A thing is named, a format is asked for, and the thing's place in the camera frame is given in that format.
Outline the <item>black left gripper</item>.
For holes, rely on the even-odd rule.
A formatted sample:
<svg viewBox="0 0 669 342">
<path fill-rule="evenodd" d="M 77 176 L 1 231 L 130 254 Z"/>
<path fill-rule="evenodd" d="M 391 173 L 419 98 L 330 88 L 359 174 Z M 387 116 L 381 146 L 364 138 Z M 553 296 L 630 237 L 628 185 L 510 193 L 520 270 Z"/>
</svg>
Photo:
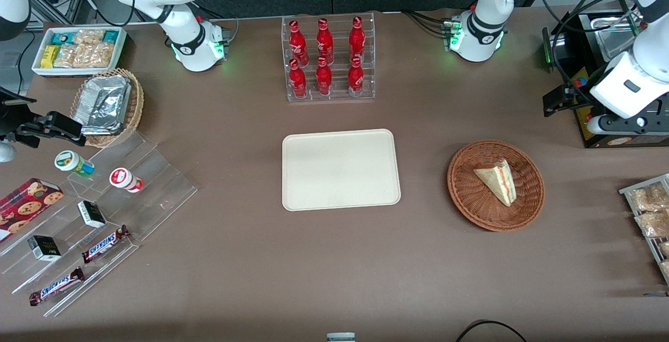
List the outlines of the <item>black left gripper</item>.
<svg viewBox="0 0 669 342">
<path fill-rule="evenodd" d="M 579 109 L 594 106 L 585 94 L 567 84 L 559 85 L 543 95 L 543 116 L 550 116 L 568 109 Z"/>
</svg>

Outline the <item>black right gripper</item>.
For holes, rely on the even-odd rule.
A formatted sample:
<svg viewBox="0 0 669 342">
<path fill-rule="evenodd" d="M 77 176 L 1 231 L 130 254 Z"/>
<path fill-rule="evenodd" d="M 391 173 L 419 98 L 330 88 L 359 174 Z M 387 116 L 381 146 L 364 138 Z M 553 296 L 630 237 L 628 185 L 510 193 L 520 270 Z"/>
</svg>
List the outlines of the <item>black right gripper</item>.
<svg viewBox="0 0 669 342">
<path fill-rule="evenodd" d="M 23 97 L 5 88 L 1 88 L 1 139 L 21 143 L 36 149 L 40 139 L 61 139 L 79 147 L 86 144 L 86 136 L 81 134 L 82 125 L 76 120 L 57 111 L 47 114 L 47 129 L 43 125 L 44 117 L 33 113 L 29 104 L 35 99 Z"/>
</svg>

